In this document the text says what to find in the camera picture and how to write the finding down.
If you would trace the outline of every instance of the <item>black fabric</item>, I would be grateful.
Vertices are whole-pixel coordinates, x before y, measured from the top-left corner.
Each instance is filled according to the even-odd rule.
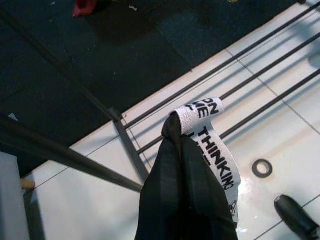
[[[225,191],[176,114],[141,195],[136,240],[236,240]]]

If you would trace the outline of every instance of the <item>white surface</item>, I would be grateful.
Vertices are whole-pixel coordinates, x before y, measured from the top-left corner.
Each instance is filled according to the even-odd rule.
[[[307,8],[294,5],[125,112],[124,119],[127,123],[132,121]],[[164,120],[174,108],[196,99],[221,96],[318,32],[320,13],[314,10],[241,58],[240,62],[230,64],[133,126],[128,131],[133,144],[138,149],[160,136]],[[226,112],[212,120],[215,129],[222,134],[319,69],[320,58],[314,55],[319,50],[317,41],[225,99]],[[274,209],[274,199],[286,194],[304,205],[320,194],[319,79],[312,80],[287,97],[285,103],[278,103],[225,139],[242,176],[239,188],[240,240],[254,240],[261,235],[263,240],[296,239],[283,223],[274,227],[280,222]],[[159,145],[141,155],[148,170],[155,161]],[[139,182],[112,123],[98,129],[72,149]],[[266,179],[255,177],[251,170],[253,162],[260,158],[269,160],[273,165],[273,174]],[[24,199],[34,239],[43,239],[43,236],[48,240],[134,239],[139,206],[137,193],[53,162],[37,168],[33,176],[39,187],[33,193],[26,194]],[[318,198],[305,209],[320,222],[319,206]]]
[[[139,183],[119,137],[89,158]],[[31,239],[132,240],[139,194],[66,169],[24,196]]]

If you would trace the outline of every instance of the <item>metal ring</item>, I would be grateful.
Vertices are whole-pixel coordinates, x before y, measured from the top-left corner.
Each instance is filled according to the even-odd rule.
[[[265,166],[266,172],[260,172],[258,170],[259,164],[262,164]],[[252,171],[253,171],[254,175],[256,175],[258,178],[265,179],[272,174],[273,167],[269,161],[267,161],[265,159],[259,159],[259,160],[255,161],[254,164],[252,165]]]

